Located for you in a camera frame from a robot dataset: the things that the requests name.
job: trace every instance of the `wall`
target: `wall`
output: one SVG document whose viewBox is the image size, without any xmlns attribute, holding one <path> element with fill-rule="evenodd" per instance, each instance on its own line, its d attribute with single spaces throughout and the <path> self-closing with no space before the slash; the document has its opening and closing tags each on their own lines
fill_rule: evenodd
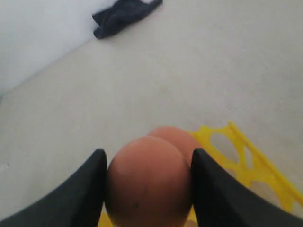
<svg viewBox="0 0 303 227">
<path fill-rule="evenodd" d="M 1 0 L 0 97 L 93 38 L 91 14 L 114 0 Z"/>
</svg>

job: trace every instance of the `dark cloth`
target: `dark cloth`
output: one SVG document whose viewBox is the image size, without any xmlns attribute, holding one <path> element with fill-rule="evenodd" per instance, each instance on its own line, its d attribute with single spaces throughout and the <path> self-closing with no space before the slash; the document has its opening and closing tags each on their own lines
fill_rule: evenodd
<svg viewBox="0 0 303 227">
<path fill-rule="evenodd" d="M 142 20 L 153 12 L 163 0 L 144 3 L 141 0 L 119 0 L 112 7 L 93 15 L 99 25 L 94 31 L 97 39 L 116 35 L 132 23 Z"/>
</svg>

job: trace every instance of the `yellow egg holder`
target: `yellow egg holder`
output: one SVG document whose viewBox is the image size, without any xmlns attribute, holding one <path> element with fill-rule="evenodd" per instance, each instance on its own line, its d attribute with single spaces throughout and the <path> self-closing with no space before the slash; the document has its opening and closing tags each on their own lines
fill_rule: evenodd
<svg viewBox="0 0 303 227">
<path fill-rule="evenodd" d="M 301 193 L 274 167 L 274 165 L 245 137 L 245 135 L 234 125 L 233 122 L 223 128 L 212 129 L 202 126 L 192 134 L 208 154 L 224 169 L 232 170 L 235 178 L 244 186 L 250 188 L 253 181 L 267 183 L 276 193 L 281 202 L 281 208 L 287 212 L 293 210 L 295 202 L 303 207 L 303 196 Z M 236 148 L 239 162 L 235 163 L 221 154 L 211 143 L 213 134 L 226 136 Z M 245 148 L 251 152 L 252 167 L 247 164 Z M 102 212 L 98 227 L 113 227 L 106 213 Z M 188 220 L 197 223 L 195 211 L 192 208 Z"/>
</svg>

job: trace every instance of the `brown egg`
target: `brown egg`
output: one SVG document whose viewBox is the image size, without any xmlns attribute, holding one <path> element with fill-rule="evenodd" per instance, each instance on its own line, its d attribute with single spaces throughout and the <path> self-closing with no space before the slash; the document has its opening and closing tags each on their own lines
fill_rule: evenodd
<svg viewBox="0 0 303 227">
<path fill-rule="evenodd" d="M 148 136 L 162 138 L 173 144 L 183 154 L 189 165 L 191 165 L 194 150 L 201 148 L 199 142 L 192 135 L 174 126 L 158 127 L 150 132 Z"/>
<path fill-rule="evenodd" d="M 183 227 L 191 205 L 189 166 L 161 138 L 133 140 L 109 165 L 105 206 L 117 226 Z"/>
</svg>

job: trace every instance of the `beige carpet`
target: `beige carpet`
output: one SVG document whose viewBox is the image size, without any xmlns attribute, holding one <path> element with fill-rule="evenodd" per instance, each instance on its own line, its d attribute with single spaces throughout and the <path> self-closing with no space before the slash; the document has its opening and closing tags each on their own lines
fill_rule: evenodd
<svg viewBox="0 0 303 227">
<path fill-rule="evenodd" d="M 166 0 L 0 105 L 0 218 L 161 124 L 229 120 L 303 192 L 303 2 Z"/>
</svg>

